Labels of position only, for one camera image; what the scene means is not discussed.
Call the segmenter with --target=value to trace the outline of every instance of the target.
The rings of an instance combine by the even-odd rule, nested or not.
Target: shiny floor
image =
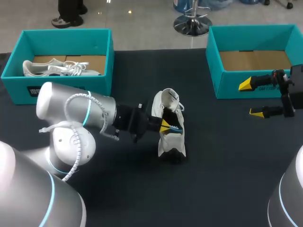
[[[173,0],[84,0],[89,8],[81,27],[109,27],[115,50],[203,48],[207,36],[188,37],[177,33],[172,24],[180,13]],[[244,5],[237,0],[209,15],[214,25],[296,23],[303,32],[303,0],[271,0],[269,6]],[[1,0],[0,52],[12,51],[21,30],[53,29],[51,19],[58,16],[57,0]]]

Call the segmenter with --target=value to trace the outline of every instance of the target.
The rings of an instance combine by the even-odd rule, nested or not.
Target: bar stool
[[[198,9],[208,9],[209,12],[199,15],[197,14]],[[198,6],[198,0],[193,0],[193,7],[175,20],[174,28],[177,32],[187,36],[205,35],[209,31],[209,26],[212,25],[211,20],[206,17],[211,11],[209,7]]]

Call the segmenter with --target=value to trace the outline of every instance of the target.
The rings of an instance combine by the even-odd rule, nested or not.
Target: cardboard box
[[[278,87],[240,92],[251,76],[303,63],[303,37],[296,25],[211,26],[206,57],[219,99],[280,97]]]
[[[89,62],[94,76],[24,77],[25,60],[46,63],[59,61]],[[36,104],[40,87],[54,82],[109,96],[114,67],[114,48],[109,29],[59,29],[22,31],[1,79],[14,104]]]

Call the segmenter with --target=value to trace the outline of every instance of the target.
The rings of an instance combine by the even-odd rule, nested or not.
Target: table surface
[[[268,199],[303,144],[303,113],[264,120],[249,109],[279,99],[217,100],[204,49],[116,52],[117,102],[151,105],[166,87],[185,107],[187,161],[158,160],[157,133],[133,144],[127,133],[116,142],[93,129],[96,154],[69,181],[87,227],[268,227]],[[0,106],[0,140],[18,150],[48,145],[35,106],[13,105],[3,84]]]

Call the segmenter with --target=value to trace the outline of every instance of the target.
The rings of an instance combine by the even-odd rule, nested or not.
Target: shoe
[[[82,17],[78,16],[74,21],[65,21],[61,17],[52,20],[52,25],[56,28],[68,28],[68,27],[78,27],[83,25],[84,21]]]
[[[61,62],[53,58],[48,63],[23,62],[23,73],[25,77],[48,77],[48,76],[97,76],[99,72],[86,70],[88,62]]]
[[[86,8],[85,5],[81,5],[81,6],[78,7],[78,14],[79,15],[84,15],[84,14],[87,13],[87,11],[88,11],[88,9]]]
[[[186,157],[183,110],[179,95],[171,88],[158,92],[151,108],[152,116],[162,118],[158,156],[171,162],[181,162]]]

